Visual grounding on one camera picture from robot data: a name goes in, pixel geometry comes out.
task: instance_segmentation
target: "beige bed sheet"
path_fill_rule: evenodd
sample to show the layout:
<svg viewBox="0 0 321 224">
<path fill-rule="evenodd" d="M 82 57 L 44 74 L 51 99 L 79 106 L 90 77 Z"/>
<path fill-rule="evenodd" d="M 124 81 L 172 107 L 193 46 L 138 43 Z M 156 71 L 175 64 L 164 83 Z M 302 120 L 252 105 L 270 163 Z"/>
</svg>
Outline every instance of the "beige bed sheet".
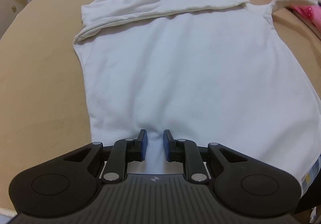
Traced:
<svg viewBox="0 0 321 224">
<path fill-rule="evenodd" d="M 20 171 L 90 142 L 72 42 L 82 29 L 80 7 L 92 1 L 33 0 L 0 40 L 0 208 L 13 209 L 8 187 Z M 273 20 L 320 96 L 320 39 L 287 10 Z"/>
</svg>

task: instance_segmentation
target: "checkered cloth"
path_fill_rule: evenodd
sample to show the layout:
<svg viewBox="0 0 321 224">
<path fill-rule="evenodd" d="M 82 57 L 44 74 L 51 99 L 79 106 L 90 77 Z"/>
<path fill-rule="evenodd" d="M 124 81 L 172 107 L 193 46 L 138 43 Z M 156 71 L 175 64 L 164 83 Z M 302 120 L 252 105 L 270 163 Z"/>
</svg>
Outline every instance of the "checkered cloth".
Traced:
<svg viewBox="0 0 321 224">
<path fill-rule="evenodd" d="M 319 156 L 316 163 L 312 166 L 311 170 L 302 178 L 302 189 L 303 194 L 306 193 L 314 179 L 317 177 L 317 174 L 319 173 L 321 168 L 321 155 Z"/>
</svg>

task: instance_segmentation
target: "white logo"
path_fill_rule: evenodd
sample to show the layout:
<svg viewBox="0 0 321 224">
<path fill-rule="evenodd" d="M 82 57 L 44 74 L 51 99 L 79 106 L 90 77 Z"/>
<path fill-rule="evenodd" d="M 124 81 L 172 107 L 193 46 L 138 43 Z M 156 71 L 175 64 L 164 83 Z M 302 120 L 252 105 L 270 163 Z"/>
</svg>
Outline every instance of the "white logo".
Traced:
<svg viewBox="0 0 321 224">
<path fill-rule="evenodd" d="M 160 178 L 159 178 L 159 177 L 154 176 L 153 178 L 151 178 L 151 180 L 152 180 L 153 182 L 157 182 L 157 181 L 159 181 L 159 180 L 160 180 Z"/>
</svg>

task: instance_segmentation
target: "metal screw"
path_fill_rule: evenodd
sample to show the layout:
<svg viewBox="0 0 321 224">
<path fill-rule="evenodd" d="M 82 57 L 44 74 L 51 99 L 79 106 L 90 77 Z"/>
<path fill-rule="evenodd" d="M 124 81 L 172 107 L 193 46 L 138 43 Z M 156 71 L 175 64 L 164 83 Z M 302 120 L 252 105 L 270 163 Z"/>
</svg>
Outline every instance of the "metal screw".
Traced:
<svg viewBox="0 0 321 224">
<path fill-rule="evenodd" d="M 119 175 L 115 172 L 108 172 L 104 174 L 104 179 L 106 181 L 115 181 L 119 178 Z"/>
<path fill-rule="evenodd" d="M 207 176 L 203 173 L 194 173 L 191 178 L 193 181 L 205 181 Z"/>
</svg>

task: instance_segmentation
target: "blue and yellow plaid fabric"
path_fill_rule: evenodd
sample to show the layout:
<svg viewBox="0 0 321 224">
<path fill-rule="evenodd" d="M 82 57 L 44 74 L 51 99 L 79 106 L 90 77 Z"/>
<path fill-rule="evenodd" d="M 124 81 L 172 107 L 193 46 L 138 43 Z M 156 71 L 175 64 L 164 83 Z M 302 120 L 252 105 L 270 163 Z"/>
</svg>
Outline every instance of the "blue and yellow plaid fabric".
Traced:
<svg viewBox="0 0 321 224">
<path fill-rule="evenodd" d="M 302 189 L 303 194 L 306 193 L 307 189 L 310 187 L 314 179 L 317 177 L 321 168 L 321 155 L 319 156 L 316 163 L 312 166 L 311 170 L 302 178 Z"/>
</svg>

